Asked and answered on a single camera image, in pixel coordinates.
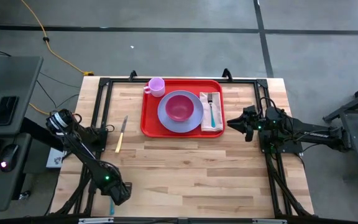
white napkin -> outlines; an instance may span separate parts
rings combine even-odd
[[[222,131],[223,119],[221,109],[221,94],[220,92],[212,93],[212,113],[215,120],[215,128],[212,128],[211,107],[208,103],[208,93],[200,93],[200,100],[204,108],[203,121],[201,122],[202,131]]]

red tray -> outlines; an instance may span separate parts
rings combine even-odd
[[[220,92],[224,122],[222,87],[218,82],[214,80],[165,80],[165,94],[176,90],[186,90],[198,97],[200,97],[200,92]],[[187,133],[174,133],[168,130],[161,124],[157,115],[158,104],[162,98],[163,96],[156,98],[150,94],[143,94],[140,128],[146,136],[152,138],[216,138],[223,134],[225,125],[223,125],[223,130],[219,132],[201,131],[201,125]]]

knife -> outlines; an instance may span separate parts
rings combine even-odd
[[[124,131],[125,131],[125,127],[127,126],[127,121],[128,121],[128,115],[124,118],[124,122],[122,122],[121,134],[119,135],[116,153],[118,153],[119,150],[121,149],[122,137],[124,137]]]

wooden table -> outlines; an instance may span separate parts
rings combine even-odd
[[[100,77],[84,77],[76,113],[89,126]],[[115,206],[116,217],[273,217],[265,157],[258,138],[245,142],[244,136],[226,128],[214,139],[161,139],[145,137],[140,130],[144,83],[115,83],[107,124],[109,133],[102,160],[118,166],[122,178],[133,183],[132,196]],[[226,120],[237,118],[242,108],[255,104],[249,84],[222,84]],[[290,114],[284,81],[269,78],[270,97]],[[104,103],[101,104],[100,124]],[[129,115],[121,152],[115,154],[122,121]],[[299,158],[283,154],[287,184],[304,208],[313,213],[305,171]],[[71,155],[60,171],[51,212],[58,210],[78,185],[82,163]],[[280,208],[284,211],[278,189]],[[85,190],[83,206],[87,198]],[[110,198],[98,190],[92,216],[109,216]]]

fork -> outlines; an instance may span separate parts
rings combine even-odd
[[[208,93],[208,104],[209,104],[209,107],[211,108],[211,125],[212,125],[212,128],[215,128],[216,125],[215,125],[215,120],[214,120],[214,114],[212,113],[212,93]]]

